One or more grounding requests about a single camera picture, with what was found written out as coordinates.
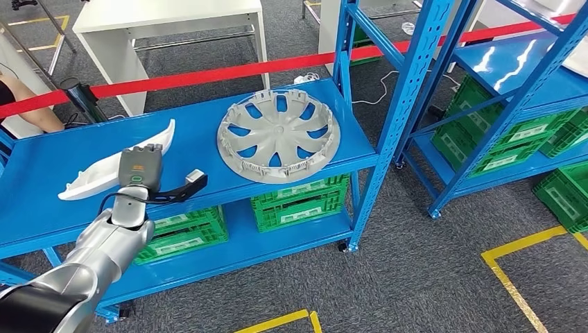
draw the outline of gray carpet floor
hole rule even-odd
[[[56,78],[77,76],[90,85],[104,83],[71,32],[82,5],[67,0],[47,2],[55,16],[71,15],[67,33],[80,51],[73,56],[64,48]],[[299,1],[262,2],[270,59],[315,53],[318,25],[309,16],[300,19]],[[409,1],[399,1],[396,6],[372,11],[410,6]],[[39,8],[30,6],[13,12],[8,1],[0,3],[0,12],[8,22],[42,16]],[[392,40],[405,40],[408,36],[400,25],[414,20],[413,15],[382,19],[377,24]],[[31,46],[52,44],[55,38],[46,24],[15,26],[15,30]],[[138,43],[178,38],[181,36]],[[52,56],[51,50],[35,54],[46,64]],[[240,38],[149,51],[142,53],[141,59],[150,76],[160,76],[254,62],[255,54],[252,40]],[[379,79],[390,70],[384,61],[353,67],[354,99],[377,100],[382,94]],[[273,87],[292,83],[294,77],[308,71],[328,75],[322,67],[275,73],[270,75]],[[457,69],[452,76],[459,81],[463,73]],[[386,82],[393,86],[395,76]],[[453,86],[443,80],[434,103],[447,105]],[[151,92],[146,107],[157,111],[261,88],[261,79],[251,77]],[[379,136],[389,100],[390,95],[378,105],[354,107],[372,143]],[[108,115],[122,114],[115,99],[105,99],[100,105]],[[73,108],[60,105],[56,112],[66,121]],[[426,214],[431,200],[415,174],[408,167],[392,168],[358,252],[340,253],[336,244],[329,244],[146,296],[135,300],[136,312],[130,318],[113,325],[97,318],[91,332],[234,332],[299,309],[316,310],[323,332],[534,332],[480,254],[558,225],[531,192],[540,178],[455,199],[443,209],[441,219],[432,220]],[[49,267],[40,253],[7,261],[36,273]],[[571,235],[506,255],[497,262],[549,332],[588,331],[588,251]],[[306,333],[312,329],[308,321],[296,321],[270,332]]]

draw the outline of person's arm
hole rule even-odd
[[[22,101],[24,99],[37,96],[24,83],[16,78],[7,75],[1,75],[0,80],[4,82],[12,94],[15,95],[15,99],[17,101]],[[55,113],[53,113],[52,109],[50,108],[28,111],[19,114],[19,116],[25,121],[37,126],[38,128],[41,128],[48,133],[57,132],[64,129],[63,123],[61,120],[59,120],[59,118],[57,118]]]

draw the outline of yellow floor marking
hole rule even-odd
[[[322,333],[322,328],[320,328],[316,311],[311,312],[311,323],[313,324],[314,333]]]
[[[531,245],[541,243],[542,241],[546,241],[555,236],[560,236],[562,234],[567,233],[568,232],[565,230],[565,228],[562,225],[559,225],[557,227],[550,228],[538,232],[536,234],[529,235],[527,237],[523,237],[516,241],[511,241],[510,243],[504,244],[502,246],[493,248],[482,253],[482,258],[484,259],[486,264],[490,267],[492,272],[494,272],[498,280],[500,280],[506,291],[508,291],[508,293],[510,294],[510,297],[512,297],[512,299],[516,302],[521,311],[525,314],[527,319],[531,322],[533,327],[535,327],[535,329],[539,333],[547,333],[547,329],[540,321],[539,317],[537,317],[537,314],[530,308],[529,304],[519,293],[517,288],[512,284],[512,282],[504,273],[502,268],[500,268],[500,266],[496,263],[496,259],[504,255],[516,252],[518,250],[522,250],[523,248],[527,248]],[[586,237],[584,237],[580,233],[575,233],[573,234],[573,236],[576,238],[576,240],[578,240],[578,242],[580,242],[580,244],[582,244],[582,246],[584,246],[584,248],[586,248],[586,250],[588,250],[588,239],[586,239]]]
[[[67,24],[69,23],[69,15],[63,15],[63,16],[57,16],[55,17],[55,19],[62,19],[63,21],[61,22],[61,30],[65,31],[65,28],[67,27]],[[29,23],[37,23],[37,22],[45,22],[48,21],[49,18],[48,17],[43,17],[41,19],[29,19],[28,21],[20,21],[20,22],[13,22],[13,23],[9,23],[9,26],[18,26],[21,24],[29,24]],[[39,50],[47,50],[47,49],[54,49],[57,47],[57,45],[59,45],[59,39],[61,38],[60,34],[57,34],[57,37],[55,37],[55,42],[52,45],[44,45],[44,46],[34,46],[34,47],[30,47],[28,48],[29,51],[39,51]]]
[[[247,327],[235,333],[257,333],[269,330],[274,327],[278,327],[280,325],[284,325],[293,321],[297,321],[298,319],[306,318],[309,316],[308,310],[300,310],[293,312],[291,314],[287,314],[285,316],[281,316],[270,321],[266,321],[257,325],[253,325],[251,327]]]
[[[506,274],[504,273],[502,268],[500,268],[500,266],[498,266],[498,264],[496,263],[496,260],[494,260],[494,258],[491,256],[490,252],[486,251],[486,252],[482,253],[482,258],[484,259],[486,264],[490,267],[492,272],[494,272],[494,274],[496,275],[498,280],[500,280],[500,282],[502,283],[502,285],[504,286],[506,291],[508,291],[508,293],[510,294],[510,297],[512,297],[514,302],[519,306],[521,311],[525,314],[525,316],[531,322],[531,324],[537,330],[537,332],[547,333],[547,329],[545,328],[543,323],[539,320],[539,317],[537,317],[537,314],[535,314],[535,312],[531,309],[531,307],[525,301],[523,296],[519,293],[517,288],[512,284],[512,282],[510,281],[508,276],[506,276]]]
[[[576,238],[576,240],[577,240],[577,241],[578,241],[580,244],[582,244],[582,246],[584,246],[584,248],[585,248],[586,250],[588,250],[588,239],[586,239],[586,237],[584,237],[584,235],[583,235],[583,234],[580,234],[579,232],[577,232],[577,233],[575,233],[575,234],[572,234],[572,235],[573,235],[573,236]]]
[[[504,245],[499,246],[497,248],[493,248],[493,249],[488,250],[484,253],[488,253],[492,259],[498,259],[504,255],[509,254],[509,253],[513,253],[518,250],[522,250],[522,249],[527,248],[531,245],[541,243],[542,241],[546,241],[547,239],[550,239],[555,236],[559,236],[561,234],[566,234],[566,233],[567,233],[567,231],[564,229],[564,227],[559,225],[557,227],[543,230],[541,232],[529,235],[527,237],[523,237],[523,238],[518,239],[516,241],[511,241],[510,243],[504,244]]]

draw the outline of shelf board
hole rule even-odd
[[[457,48],[454,57],[469,75],[498,96],[521,87],[554,41],[555,37],[547,32],[523,35]],[[555,103],[565,103],[569,109],[588,105],[588,78],[560,67],[528,107]],[[562,111],[556,105],[551,109]]]
[[[331,79],[288,88],[307,91],[334,112],[341,141],[333,160],[315,175],[282,185],[267,185],[242,178],[229,169],[216,148],[216,132],[228,107],[250,94],[186,105],[138,117],[17,141],[0,178],[0,258],[73,241],[96,216],[102,197],[63,201],[57,195],[79,170],[125,147],[151,137],[176,120],[175,135],[163,159],[162,189],[184,184],[194,169],[209,176],[208,185],[193,198],[172,205],[148,207],[149,217],[160,219],[259,195],[305,182],[374,166],[378,155]]]
[[[257,231],[249,200],[223,206],[229,241],[142,266],[132,265],[100,306],[131,300],[351,236],[345,211],[270,232]]]
[[[559,22],[551,19],[558,15],[557,12],[543,6],[535,0],[497,0],[500,4],[513,10],[515,13],[526,19],[539,24],[547,31],[553,34],[560,34],[564,26]]]
[[[433,133],[416,136],[415,145],[441,181],[443,181],[444,185],[447,186],[456,172],[431,143],[432,136]],[[506,184],[507,182],[514,182],[515,180],[521,180],[585,160],[588,160],[588,144],[579,144],[554,158],[546,157],[538,151],[531,155],[528,160],[520,164],[464,180],[457,188],[456,194],[453,197],[489,189],[490,187]]]

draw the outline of barrier post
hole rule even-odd
[[[96,103],[98,99],[88,85],[81,84],[77,78],[67,78],[59,84],[59,87],[76,108],[82,112],[88,122],[103,123],[108,121],[108,118]]]

